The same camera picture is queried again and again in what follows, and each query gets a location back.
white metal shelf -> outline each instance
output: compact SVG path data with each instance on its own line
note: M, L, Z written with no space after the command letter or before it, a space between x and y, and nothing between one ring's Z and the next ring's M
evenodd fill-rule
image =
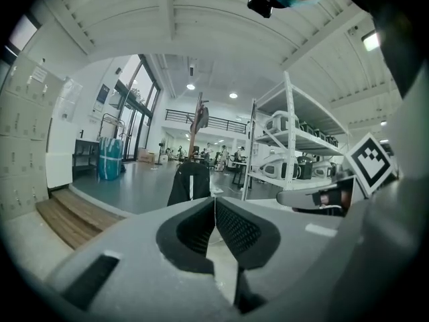
M268 176L262 173L255 173L255 172L249 173L249 176L279 187L286 188L286 180L284 179L272 179L272 178L268 178ZM328 186L331 184L331 182L332 180L330 178L328 179L311 178L310 180L296 179L296 180L293 180L292 184L289 184L287 188L288 188L288 191L315 189L317 187Z
M295 115L300 122L305 121L313 128L320 129L326 135L339 135L348 133L345 127L318 101L303 92L298 87L292 86ZM257 110L272 115L276 111L287 111L288 104L285 99L285 86L280 83L270 92L257 101Z
M339 150L336 146L329 144L328 142L310 135L309 133L302 131L301 129L296 129L296 143L295 150L299 152L321 155L321 156L342 156L344 155L341 150ZM285 147L289 148L289 130L281 131L274 133L273 136L277 138L277 140L282 143ZM268 136L260 136L255 138L255 142L266 144L268 146L278 146L274 140Z

desk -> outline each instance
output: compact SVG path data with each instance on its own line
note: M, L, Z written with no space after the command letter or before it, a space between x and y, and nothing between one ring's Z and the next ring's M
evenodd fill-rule
M87 158L85 164L77 164L78 158ZM76 138L73 154L73 180L76 178L76 173L83 170L93 170L97 168L99 163L99 141L85 140Z
M236 166L236 171L234 173L234 177L233 177L233 185L237 185L237 187L239 189L241 189L241 187L244 186L244 182L241 183L241 177L243 175L243 169L247 167L247 163L246 162L232 162L232 164L235 164ZM238 182L235 182L235 178L237 177L237 173L239 174L239 180ZM252 188L252 177L249 177L249 188Z

trash can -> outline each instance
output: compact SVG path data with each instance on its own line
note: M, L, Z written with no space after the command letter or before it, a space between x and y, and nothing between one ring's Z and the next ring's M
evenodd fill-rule
M115 180L121 173L123 141L116 138L100 138L99 176Z

wooden step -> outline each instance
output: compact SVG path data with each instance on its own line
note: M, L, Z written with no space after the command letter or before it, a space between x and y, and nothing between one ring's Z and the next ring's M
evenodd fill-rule
M74 250L99 234L54 199L37 203L36 209L51 229Z
M85 201L68 189L52 192L52 198L56 199L77 218L83 220L98 231L104 231L108 227L124 219L122 216L115 215L114 213L108 212Z

